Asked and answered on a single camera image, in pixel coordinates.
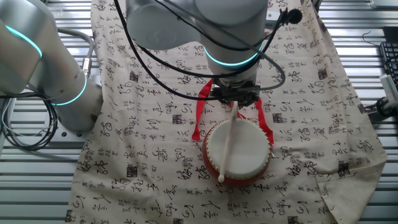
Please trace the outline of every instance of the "drumstick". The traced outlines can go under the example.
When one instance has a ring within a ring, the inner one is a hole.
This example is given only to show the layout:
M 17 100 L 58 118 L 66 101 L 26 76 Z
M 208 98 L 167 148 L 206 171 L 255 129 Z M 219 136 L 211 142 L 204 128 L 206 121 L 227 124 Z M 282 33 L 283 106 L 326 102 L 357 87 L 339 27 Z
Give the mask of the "drumstick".
M 229 152 L 231 150 L 231 139 L 232 139 L 231 135 L 232 135 L 233 126 L 236 121 L 237 115 L 238 115 L 238 102 L 234 101 L 233 107 L 232 107 L 231 118 L 229 119 L 229 129 L 227 130 L 227 135 L 226 135 L 226 139 L 225 139 L 223 160 L 221 161 L 221 168 L 220 168 L 220 175 L 218 176 L 218 182 L 220 182 L 220 183 L 224 182 L 226 162 L 227 162 Z

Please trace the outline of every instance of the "metal grating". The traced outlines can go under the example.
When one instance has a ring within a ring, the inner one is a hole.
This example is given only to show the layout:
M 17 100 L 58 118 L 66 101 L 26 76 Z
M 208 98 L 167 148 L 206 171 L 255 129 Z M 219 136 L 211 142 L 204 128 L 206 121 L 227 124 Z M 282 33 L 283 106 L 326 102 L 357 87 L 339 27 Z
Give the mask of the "metal grating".
M 92 35 L 91 1 L 54 0 L 51 8 L 59 27 L 76 29 Z M 384 72 L 376 46 L 384 40 L 383 26 L 398 26 L 397 11 L 376 11 L 369 1 L 324 0 L 319 12 L 332 35 L 344 68 L 364 105 L 385 96 L 379 76 Z M 70 53 L 81 64 L 88 44 L 60 34 Z M 97 59 L 93 59 L 91 79 L 100 82 Z M 47 122 L 45 106 L 37 99 L 17 100 L 14 128 L 20 133 L 35 134 Z M 359 224 L 398 224 L 398 129 L 395 119 L 374 123 L 375 130 L 388 153 L 380 183 L 370 199 Z M 0 223 L 61 224 L 70 197 L 75 164 L 86 133 L 78 137 L 63 127 L 53 141 L 35 153 L 4 143 L 0 157 Z M 25 137 L 34 142 L 38 137 Z

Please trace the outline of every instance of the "drum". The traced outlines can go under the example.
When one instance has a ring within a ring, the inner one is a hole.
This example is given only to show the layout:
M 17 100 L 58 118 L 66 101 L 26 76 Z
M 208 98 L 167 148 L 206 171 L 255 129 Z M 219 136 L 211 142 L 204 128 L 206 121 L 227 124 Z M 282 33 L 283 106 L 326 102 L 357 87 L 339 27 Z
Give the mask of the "drum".
M 226 119 L 213 126 L 203 143 L 203 160 L 209 173 L 216 179 L 220 174 L 228 123 Z M 237 118 L 230 137 L 231 149 L 224 184 L 242 187 L 255 183 L 265 173 L 271 158 L 267 134 L 254 122 Z

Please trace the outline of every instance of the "tablecloth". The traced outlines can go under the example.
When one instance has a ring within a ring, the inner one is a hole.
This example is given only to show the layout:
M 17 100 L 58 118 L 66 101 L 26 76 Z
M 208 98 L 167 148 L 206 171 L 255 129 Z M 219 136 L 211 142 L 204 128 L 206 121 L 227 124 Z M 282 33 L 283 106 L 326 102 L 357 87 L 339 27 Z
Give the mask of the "tablecloth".
M 120 3 L 125 11 L 125 1 Z M 311 1 L 270 0 L 268 10 L 286 7 L 299 9 L 303 19 L 281 27 L 267 55 L 287 80 L 260 95 L 274 132 L 274 158 L 255 184 L 232 188 L 210 176 L 202 143 L 191 139 L 196 101 L 158 86 L 136 60 L 113 1 L 93 0 L 104 104 L 77 162 L 65 221 L 356 223 L 387 155 Z M 184 70 L 210 74 L 199 43 L 151 52 Z M 208 82 L 139 53 L 157 77 L 181 93 L 198 96 Z M 275 67 L 261 60 L 257 83 L 279 81 Z M 230 112 L 207 101 L 198 122 L 201 139 Z M 254 105 L 239 112 L 258 122 Z

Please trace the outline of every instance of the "red ribbon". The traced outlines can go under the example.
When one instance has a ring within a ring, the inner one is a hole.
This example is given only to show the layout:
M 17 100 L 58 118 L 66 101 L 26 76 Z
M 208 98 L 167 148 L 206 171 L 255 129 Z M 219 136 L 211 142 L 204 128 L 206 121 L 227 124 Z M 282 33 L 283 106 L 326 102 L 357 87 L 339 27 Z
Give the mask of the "red ribbon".
M 200 98 L 206 98 L 210 94 L 211 91 L 211 84 L 213 84 L 213 80 L 210 80 L 200 91 L 199 97 Z M 267 134 L 268 140 L 271 144 L 271 146 L 274 145 L 274 135 L 272 133 L 272 130 L 269 129 L 267 123 L 266 123 L 266 118 L 264 117 L 264 112 L 262 110 L 262 100 L 259 98 L 258 102 L 255 102 L 254 105 L 256 106 L 257 110 L 259 111 L 258 113 L 258 118 L 259 118 L 259 126 L 260 128 Z M 200 120 L 201 112 L 203 111 L 203 108 L 205 107 L 205 101 L 204 100 L 198 100 L 197 101 L 197 123 L 195 125 L 195 130 L 192 134 L 192 139 L 196 141 L 200 141 L 200 131 L 198 128 L 198 123 Z M 246 119 L 241 113 L 238 112 L 238 116 L 240 118 Z

